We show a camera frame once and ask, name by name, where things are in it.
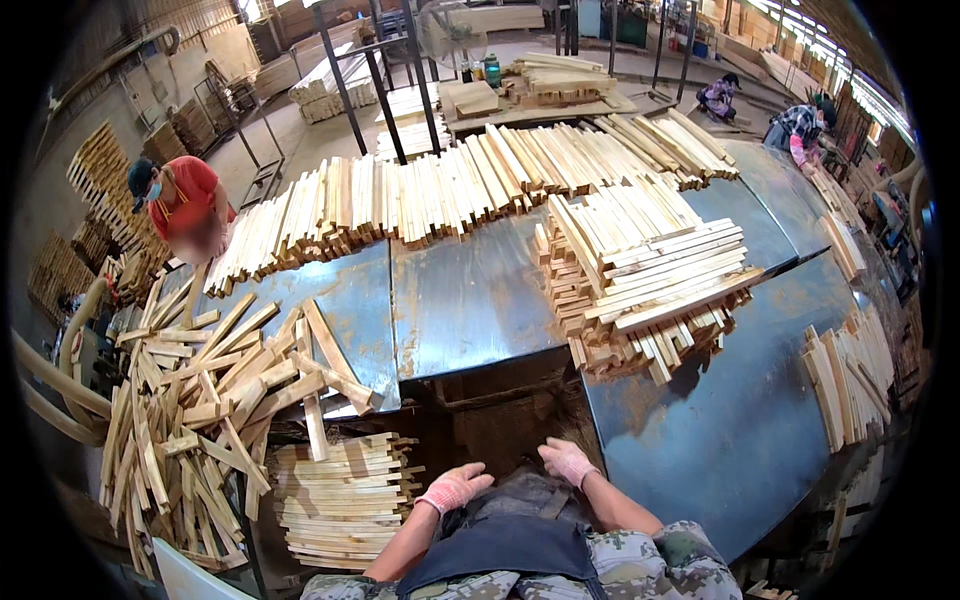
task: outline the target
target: metal tabletop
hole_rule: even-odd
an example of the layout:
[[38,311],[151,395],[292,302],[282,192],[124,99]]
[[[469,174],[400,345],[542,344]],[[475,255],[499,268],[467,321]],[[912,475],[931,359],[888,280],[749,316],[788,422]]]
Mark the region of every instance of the metal tabletop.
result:
[[[254,292],[256,300],[238,323],[269,302],[276,301],[280,312],[263,325],[266,338],[276,333],[292,307],[313,298],[357,379],[376,392],[373,410],[398,410],[400,396],[391,328],[389,251],[389,244],[379,242],[330,262],[310,262],[293,271],[274,273],[260,283],[248,279],[235,284],[229,296],[209,298],[200,295],[194,306],[194,315],[217,308],[223,318],[247,293]],[[191,267],[184,266],[168,275],[163,293],[176,289],[192,273]],[[318,361],[324,361],[316,342],[314,354]],[[345,401],[325,400],[322,406],[325,417],[356,414],[350,412],[351,408],[345,408],[348,406]]]
[[826,234],[817,225],[817,219],[827,214],[827,204],[794,164],[790,153],[729,139],[723,140],[723,145],[736,159],[743,183],[773,215],[800,258],[829,246]]
[[498,219],[461,244],[391,242],[396,371],[402,380],[482,367],[566,344],[530,257],[546,206]]
[[804,329],[839,326],[853,294],[830,252],[752,288],[705,372],[688,359],[657,387],[645,374],[585,380],[611,481],[664,523],[699,522],[729,563],[803,499],[827,466]]
[[704,221],[730,218],[734,225],[743,228],[746,264],[773,271],[797,258],[777,221],[743,181],[717,178],[701,190],[687,190],[681,195]]

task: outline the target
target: right hand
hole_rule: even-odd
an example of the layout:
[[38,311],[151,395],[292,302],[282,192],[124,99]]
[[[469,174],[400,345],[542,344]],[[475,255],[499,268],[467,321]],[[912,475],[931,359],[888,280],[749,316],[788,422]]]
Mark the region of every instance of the right hand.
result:
[[440,516],[465,506],[476,494],[493,485],[493,476],[480,473],[487,468],[483,463],[467,463],[452,468],[430,484],[426,493],[415,504],[426,502],[437,509]]
[[537,452],[543,459],[546,472],[554,477],[562,477],[571,486],[580,490],[583,489],[584,479],[588,474],[600,472],[600,469],[590,463],[584,451],[574,442],[547,438],[546,444],[541,444]]

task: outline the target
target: dark baseball cap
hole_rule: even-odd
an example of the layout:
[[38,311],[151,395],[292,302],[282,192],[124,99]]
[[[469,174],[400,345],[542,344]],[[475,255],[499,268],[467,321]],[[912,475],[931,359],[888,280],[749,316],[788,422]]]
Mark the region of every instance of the dark baseball cap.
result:
[[147,195],[147,187],[154,177],[154,168],[159,169],[160,165],[145,156],[141,156],[127,170],[127,187],[133,194],[134,213],[139,212],[140,208],[143,207],[143,197]]

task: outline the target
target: red shirt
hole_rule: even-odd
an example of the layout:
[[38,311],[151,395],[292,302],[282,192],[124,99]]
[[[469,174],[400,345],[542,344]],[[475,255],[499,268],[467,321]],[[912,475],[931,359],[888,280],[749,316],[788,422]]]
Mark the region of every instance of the red shirt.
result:
[[[164,166],[170,167],[170,170],[173,171],[177,187],[188,201],[206,204],[210,209],[216,208],[213,190],[216,189],[219,178],[205,162],[195,156],[178,156]],[[163,200],[157,198],[147,203],[147,212],[150,213],[150,218],[154,221],[156,232],[163,241],[166,241],[167,218],[163,216],[163,210],[160,208],[162,202]],[[166,205],[167,212],[172,214],[181,204],[183,204],[183,200],[180,199],[180,194],[178,194],[174,199],[173,207]],[[232,223],[237,213],[229,204],[227,209],[227,222]]]

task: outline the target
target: person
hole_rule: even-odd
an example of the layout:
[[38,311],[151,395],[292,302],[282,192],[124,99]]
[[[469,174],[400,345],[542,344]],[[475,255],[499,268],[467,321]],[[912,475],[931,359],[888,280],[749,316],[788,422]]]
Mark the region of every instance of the person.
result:
[[797,105],[770,119],[763,145],[789,150],[794,162],[811,177],[820,164],[817,137],[836,125],[836,111],[827,94],[818,96],[814,105]]
[[724,121],[731,121],[736,116],[736,108],[733,103],[733,87],[740,87],[740,78],[735,73],[728,73],[697,92],[697,100],[700,101],[700,110],[706,110],[710,114],[715,114]]
[[202,262],[227,249],[236,212],[220,178],[199,158],[178,156],[160,166],[142,156],[127,171],[127,186],[133,212],[146,203],[157,234],[177,256],[196,255],[188,262]]
[[550,476],[528,465],[491,488],[483,463],[447,471],[362,575],[317,575],[301,600],[741,597],[700,525],[664,526],[573,442],[547,438],[538,452]]

